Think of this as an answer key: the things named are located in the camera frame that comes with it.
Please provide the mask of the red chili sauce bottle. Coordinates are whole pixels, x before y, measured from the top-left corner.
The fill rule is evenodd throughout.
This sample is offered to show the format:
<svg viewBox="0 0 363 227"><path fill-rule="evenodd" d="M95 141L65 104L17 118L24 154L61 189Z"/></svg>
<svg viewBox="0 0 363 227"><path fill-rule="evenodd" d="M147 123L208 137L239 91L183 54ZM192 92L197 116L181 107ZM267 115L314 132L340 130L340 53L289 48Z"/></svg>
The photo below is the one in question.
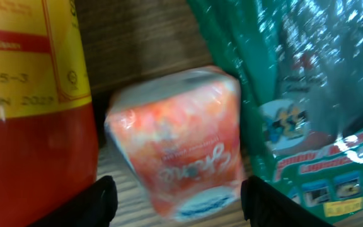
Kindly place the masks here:
<svg viewBox="0 0 363 227"><path fill-rule="evenodd" d="M71 0L0 0L0 226L26 226L96 178L91 91Z"/></svg>

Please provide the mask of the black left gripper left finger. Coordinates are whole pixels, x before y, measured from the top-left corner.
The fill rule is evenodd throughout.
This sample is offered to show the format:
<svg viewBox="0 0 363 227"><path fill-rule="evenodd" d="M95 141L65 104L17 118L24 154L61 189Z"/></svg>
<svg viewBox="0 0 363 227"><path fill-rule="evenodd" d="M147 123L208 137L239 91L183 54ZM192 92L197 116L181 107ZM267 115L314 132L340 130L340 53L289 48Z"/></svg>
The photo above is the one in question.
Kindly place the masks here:
<svg viewBox="0 0 363 227"><path fill-rule="evenodd" d="M106 227L117 209L117 187L107 175L29 227Z"/></svg>

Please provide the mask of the orange tissue packet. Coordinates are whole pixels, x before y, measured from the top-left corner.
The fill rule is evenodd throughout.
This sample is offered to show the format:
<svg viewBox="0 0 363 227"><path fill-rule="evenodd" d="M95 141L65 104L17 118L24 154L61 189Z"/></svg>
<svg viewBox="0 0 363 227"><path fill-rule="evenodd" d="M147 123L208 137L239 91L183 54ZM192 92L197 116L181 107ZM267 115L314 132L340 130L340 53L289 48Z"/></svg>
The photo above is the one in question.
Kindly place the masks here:
<svg viewBox="0 0 363 227"><path fill-rule="evenodd" d="M209 66L121 91L104 126L156 213L187 222L240 197L239 115L238 80Z"/></svg>

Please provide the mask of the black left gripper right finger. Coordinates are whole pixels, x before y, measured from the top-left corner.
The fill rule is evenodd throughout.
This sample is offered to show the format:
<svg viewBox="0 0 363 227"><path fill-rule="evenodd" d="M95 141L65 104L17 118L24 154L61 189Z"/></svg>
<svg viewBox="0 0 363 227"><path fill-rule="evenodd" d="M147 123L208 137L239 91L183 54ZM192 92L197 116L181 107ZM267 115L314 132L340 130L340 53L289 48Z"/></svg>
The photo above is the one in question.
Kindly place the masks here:
<svg viewBox="0 0 363 227"><path fill-rule="evenodd" d="M242 181L241 208L251 227L333 227L254 175Z"/></svg>

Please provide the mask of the green 3M gloves packet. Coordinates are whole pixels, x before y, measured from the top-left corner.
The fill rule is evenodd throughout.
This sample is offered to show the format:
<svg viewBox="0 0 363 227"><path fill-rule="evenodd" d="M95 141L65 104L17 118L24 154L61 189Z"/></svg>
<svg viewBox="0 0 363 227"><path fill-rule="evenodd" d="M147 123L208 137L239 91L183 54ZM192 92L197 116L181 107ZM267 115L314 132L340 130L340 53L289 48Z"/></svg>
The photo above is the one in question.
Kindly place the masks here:
<svg viewBox="0 0 363 227"><path fill-rule="evenodd" d="M253 173L305 226L363 210L363 0L190 1Z"/></svg>

